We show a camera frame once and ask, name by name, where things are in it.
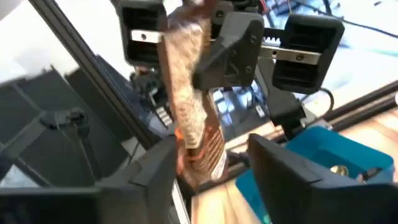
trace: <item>teal container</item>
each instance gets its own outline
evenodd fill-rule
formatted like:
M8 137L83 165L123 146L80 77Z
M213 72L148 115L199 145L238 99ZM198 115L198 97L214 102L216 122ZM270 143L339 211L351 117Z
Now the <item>teal container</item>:
M394 160L391 156L325 128L309 128L291 140L285 148L327 169L333 166L346 166L348 176L352 179L371 168L382 168L382 172L367 181L368 184L392 182L393 179ZM251 170L238 177L236 187L258 219L262 223L270 223Z

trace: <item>wooden table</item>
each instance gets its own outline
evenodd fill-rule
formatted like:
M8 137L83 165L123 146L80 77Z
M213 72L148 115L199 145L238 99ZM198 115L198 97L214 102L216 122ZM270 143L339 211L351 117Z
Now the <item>wooden table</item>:
M375 90L387 83L372 86ZM372 90L365 86L347 85L333 92L335 108L355 100ZM322 115L330 103L327 96L321 96L306 105L316 115ZM245 151L246 140L250 133L270 137L281 132L279 127L266 123L252 131L226 143L227 150L235 152ZM361 124L340 132L346 138L382 151L394 158L398 167L398 109L395 108ZM251 224L260 223L239 190L235 187L235 180L207 190L192 198L192 223L193 224Z

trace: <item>black cable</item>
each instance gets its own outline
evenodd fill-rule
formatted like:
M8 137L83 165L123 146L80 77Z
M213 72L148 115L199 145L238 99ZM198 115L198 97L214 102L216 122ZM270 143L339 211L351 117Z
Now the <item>black cable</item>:
M328 108L328 110L327 110L322 116L319 116L318 118L314 119L313 121L309 122L308 124L305 124L306 127L311 126L311 125L315 124L316 122L318 122L319 120L323 119L323 117L324 117L326 114L328 114L329 112L331 112L331 111L333 110L333 107L335 106L335 97L333 96L333 94L331 93L331 91L328 90L328 89L326 89L326 88L320 88L319 90L322 91L322 92L324 92L324 93L326 93L326 94L329 96L329 98L330 98L330 105L329 105L329 108ZM304 100L306 100L306 99L307 99L308 97L310 97L310 96L311 96L311 95L304 96L304 97L300 100L300 102L302 103Z
M297 1L297 0L290 0L290 1L299 3L299 4L301 4L301 5L304 6L304 7L313 9L314 11L317 11L317 12L320 13L320 14L323 14L323 15L326 15L326 16L331 16L331 17L333 17L333 18L336 18L336 19L340 20L341 22L345 22L345 23L351 24L351 25L353 25L353 26L362 27L362 28L364 28L364 29L373 30L373 31L382 33L382 34L384 34L384 35L388 35L388 36L390 36L390 37L393 37L393 38L398 39L398 35L396 35L396 34L392 34L392 33L390 33L390 32L387 32L387 31L384 31L384 30L381 30L381 29L378 29L378 28L375 28L375 27L366 26L366 25L362 25L362 24L357 24L357 23L355 23L355 22L347 21L347 20L342 19L342 18L340 18L340 17L338 17L338 16L334 16L334 15L332 15L332 14L327 14L326 12L323 12L323 11L319 10L319 9L318 9L317 7L315 7L315 6L311 6L311 5L309 5L309 4L305 4L305 3L302 3L302 2Z

